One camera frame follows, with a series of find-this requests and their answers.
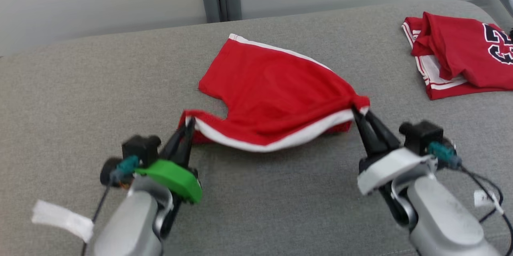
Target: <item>gray couch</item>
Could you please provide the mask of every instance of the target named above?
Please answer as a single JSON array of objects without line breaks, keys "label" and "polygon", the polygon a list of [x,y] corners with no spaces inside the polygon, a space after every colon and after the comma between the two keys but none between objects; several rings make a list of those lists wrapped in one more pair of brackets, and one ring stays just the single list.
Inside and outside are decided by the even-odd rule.
[{"label": "gray couch", "polygon": [[[407,16],[493,20],[457,0],[367,6],[322,13],[81,38],[0,59],[0,254],[77,255],[68,232],[30,222],[37,199],[92,216],[104,160],[132,134],[168,137],[182,110],[223,116],[226,107],[197,89],[230,33],[287,48],[332,68],[390,128],[430,119],[445,128],[464,163],[503,187],[513,216],[513,93],[430,101],[401,29]],[[216,144],[194,146],[191,165],[204,187],[200,205],[182,206],[165,255],[416,254],[383,199],[363,197],[357,130],[267,154]],[[442,181],[473,209],[476,187],[463,174]],[[114,190],[97,222],[125,196]],[[485,225],[504,252],[507,228]]]}]

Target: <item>white tag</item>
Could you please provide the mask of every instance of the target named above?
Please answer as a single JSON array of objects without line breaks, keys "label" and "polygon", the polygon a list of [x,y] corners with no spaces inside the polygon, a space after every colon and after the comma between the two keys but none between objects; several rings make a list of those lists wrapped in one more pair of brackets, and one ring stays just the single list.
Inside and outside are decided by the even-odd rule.
[{"label": "white tag", "polygon": [[34,224],[50,225],[68,230],[82,238],[85,243],[88,243],[93,236],[93,227],[95,226],[93,221],[64,207],[37,200],[33,212],[32,222]]},{"label": "white tag", "polygon": [[493,197],[490,199],[484,190],[476,190],[474,191],[474,205],[476,207],[493,207],[495,206],[494,200],[497,201],[495,194],[492,191],[488,191],[488,193]]}]

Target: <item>black cable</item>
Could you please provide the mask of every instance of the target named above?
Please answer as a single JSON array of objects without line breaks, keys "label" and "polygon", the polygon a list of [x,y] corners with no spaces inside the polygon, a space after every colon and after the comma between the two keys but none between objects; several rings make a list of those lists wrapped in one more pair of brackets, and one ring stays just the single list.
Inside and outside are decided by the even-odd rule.
[{"label": "black cable", "polygon": [[[99,201],[98,203],[98,207],[97,207],[97,210],[95,212],[95,215],[93,216],[92,218],[92,222],[93,224],[96,222],[96,219],[98,218],[98,215],[99,215],[99,212],[101,210],[101,207],[103,206],[103,203],[105,202],[105,199],[107,197],[107,194],[110,190],[110,187],[112,186],[112,180],[110,180],[110,182],[108,183],[107,187],[105,188],[105,192],[103,192],[103,196],[101,196],[101,200]],[[84,242],[84,245],[82,245],[82,256],[84,256],[86,254],[86,250],[87,250],[87,243]]]},{"label": "black cable", "polygon": [[[502,194],[502,190],[498,187],[497,184],[493,183],[490,179],[488,179],[487,177],[485,176],[482,176],[480,174],[477,174],[477,173],[474,173],[474,172],[470,172],[469,170],[467,170],[467,172],[464,172],[463,170],[457,170],[459,172],[462,172],[464,174],[472,174],[472,176],[478,178],[478,179],[481,179],[483,181],[485,181],[486,183],[490,184],[493,188],[495,188],[495,190],[497,190],[497,192],[499,193],[499,205],[502,205],[502,202],[504,201],[504,194]],[[497,211],[497,209],[493,208],[493,210],[491,210],[490,212],[488,212],[485,216],[483,216],[479,222],[482,223],[484,221],[486,221],[486,219],[488,219],[490,216],[492,216],[495,212]]]},{"label": "black cable", "polygon": [[[460,165],[460,168],[461,168],[461,171],[464,172],[465,174],[469,175],[469,177],[476,183],[478,184],[478,186],[485,192],[486,196],[488,196],[488,198],[492,201],[495,201],[493,199],[493,197],[490,195],[490,193],[488,192],[488,190],[486,190],[486,188],[482,185],[482,183],[477,179],[477,177],[475,176],[475,174],[473,172],[470,172],[469,170],[467,170],[467,168],[465,168],[463,165]],[[508,248],[508,251],[506,252],[506,256],[510,256],[511,255],[511,252],[513,251],[513,227],[511,226],[511,222],[509,221],[508,217],[506,216],[506,214],[504,214],[504,212],[502,213],[502,218],[504,219],[504,221],[506,222],[506,225],[508,226],[508,229],[509,229],[509,236],[510,236],[510,240],[509,240],[509,248]]]}]

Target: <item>teal connector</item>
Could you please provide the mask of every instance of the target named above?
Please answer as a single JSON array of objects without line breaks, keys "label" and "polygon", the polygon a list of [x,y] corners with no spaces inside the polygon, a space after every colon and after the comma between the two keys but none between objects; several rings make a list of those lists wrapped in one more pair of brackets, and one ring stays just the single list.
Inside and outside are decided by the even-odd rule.
[{"label": "teal connector", "polygon": [[139,157],[132,155],[126,157],[121,163],[119,163],[116,167],[117,170],[120,170],[124,175],[132,174],[136,168],[139,167]]},{"label": "teal connector", "polygon": [[456,155],[456,151],[446,147],[438,142],[431,142],[427,147],[429,154],[435,155],[438,161],[446,164],[451,169],[458,169],[461,166],[461,157]]},{"label": "teal connector", "polygon": [[117,183],[127,175],[132,174],[136,168],[139,168],[139,157],[132,155],[126,157],[116,166],[116,169],[110,172],[110,181]]}]

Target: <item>gray robot arm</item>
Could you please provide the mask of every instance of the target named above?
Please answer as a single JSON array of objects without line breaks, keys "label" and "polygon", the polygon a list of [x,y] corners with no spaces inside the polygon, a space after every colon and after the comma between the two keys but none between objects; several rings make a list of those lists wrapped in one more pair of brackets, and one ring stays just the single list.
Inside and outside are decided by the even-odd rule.
[{"label": "gray robot arm", "polygon": [[165,215],[173,209],[169,189],[150,177],[137,176],[126,199],[99,235],[96,256],[160,256]]},{"label": "gray robot arm", "polygon": [[438,169],[462,169],[443,129],[423,121],[404,123],[404,147],[372,112],[356,110],[367,158],[360,161],[358,187],[379,191],[395,220],[410,231],[422,256],[499,256],[479,221],[435,177]]}]

